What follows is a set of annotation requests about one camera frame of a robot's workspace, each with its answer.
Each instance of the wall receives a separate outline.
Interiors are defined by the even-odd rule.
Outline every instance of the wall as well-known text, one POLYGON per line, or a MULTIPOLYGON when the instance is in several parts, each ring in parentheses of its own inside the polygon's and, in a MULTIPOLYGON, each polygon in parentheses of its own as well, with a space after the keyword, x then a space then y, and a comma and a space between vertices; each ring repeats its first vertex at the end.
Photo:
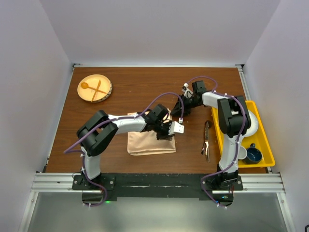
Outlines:
POLYGON ((235 65, 279 0, 41 0, 74 63, 235 65))
POLYGON ((49 153, 70 63, 38 0, 1 0, 0 22, 0 228, 15 232, 49 153))
POLYGON ((309 1, 283 0, 245 65, 297 231, 309 224, 309 1))

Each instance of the yellow tray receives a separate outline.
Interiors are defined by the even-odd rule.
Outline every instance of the yellow tray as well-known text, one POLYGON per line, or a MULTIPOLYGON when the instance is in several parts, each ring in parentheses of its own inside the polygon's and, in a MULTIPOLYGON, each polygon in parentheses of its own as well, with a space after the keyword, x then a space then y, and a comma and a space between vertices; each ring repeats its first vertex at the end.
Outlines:
MULTIPOLYGON (((257 111, 255 102, 246 101, 246 104, 247 104, 248 110, 250 110, 257 117, 257 120, 259 122, 259 128, 254 135, 244 138, 242 140, 241 145, 244 146, 245 148, 248 148, 250 147, 250 144, 255 143, 255 147, 262 152, 263 158, 257 164, 246 164, 244 161, 238 160, 238 167, 239 168, 273 167, 275 166, 275 159, 271 152, 271 149, 270 149, 270 146, 269 146, 262 122, 261 122, 261 118, 257 111)), ((219 128, 218 110, 215 108, 212 108, 211 111, 212 111, 214 125, 216 128, 220 154, 222 155, 224 136, 219 128)))

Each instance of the cloth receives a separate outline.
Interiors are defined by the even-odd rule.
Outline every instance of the cloth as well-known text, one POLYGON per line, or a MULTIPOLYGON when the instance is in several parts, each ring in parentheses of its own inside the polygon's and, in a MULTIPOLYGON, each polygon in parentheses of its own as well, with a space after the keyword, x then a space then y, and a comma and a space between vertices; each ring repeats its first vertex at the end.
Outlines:
POLYGON ((154 131, 128 132, 127 151, 133 156, 173 153, 176 152, 175 137, 171 140, 157 140, 154 131))

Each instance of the brown tabletop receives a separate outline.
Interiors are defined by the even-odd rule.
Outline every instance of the brown tabletop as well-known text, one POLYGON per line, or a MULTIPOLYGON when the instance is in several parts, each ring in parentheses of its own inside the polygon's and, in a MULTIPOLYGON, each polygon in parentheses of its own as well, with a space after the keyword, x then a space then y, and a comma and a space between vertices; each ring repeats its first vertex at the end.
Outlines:
MULTIPOLYGON (((217 80, 218 92, 244 95, 237 68, 75 68, 46 171, 73 173, 80 170, 80 154, 63 154, 63 151, 77 141, 77 130, 96 111, 104 110, 111 115, 126 115, 142 111, 160 93, 180 94, 185 82, 200 75, 217 80), (85 102, 77 94, 79 82, 92 74, 102 74, 113 84, 111 96, 103 102, 85 102)), ((209 80, 204 80, 204 83, 207 89, 214 86, 209 80)), ((172 109, 176 101, 177 97, 167 95, 156 103, 172 109)), ((127 134, 119 134, 113 138, 101 155, 101 171, 107 173, 213 173, 220 160, 214 127, 210 129, 210 163, 207 163, 205 156, 200 154, 206 120, 213 121, 210 107, 200 106, 192 109, 191 115, 183 120, 184 134, 175 135, 176 153, 132 156, 126 150, 127 134)), ((240 169, 239 172, 265 173, 265 168, 240 169)))

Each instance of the blue mug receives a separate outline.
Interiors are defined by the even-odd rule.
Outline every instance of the blue mug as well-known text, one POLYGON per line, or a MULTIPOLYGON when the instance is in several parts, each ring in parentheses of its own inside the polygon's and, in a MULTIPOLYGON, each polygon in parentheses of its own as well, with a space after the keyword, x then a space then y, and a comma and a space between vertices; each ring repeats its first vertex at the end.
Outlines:
POLYGON ((262 152, 255 148, 255 144, 251 144, 249 148, 247 148, 247 156, 243 160, 246 164, 257 164, 262 160, 262 152))

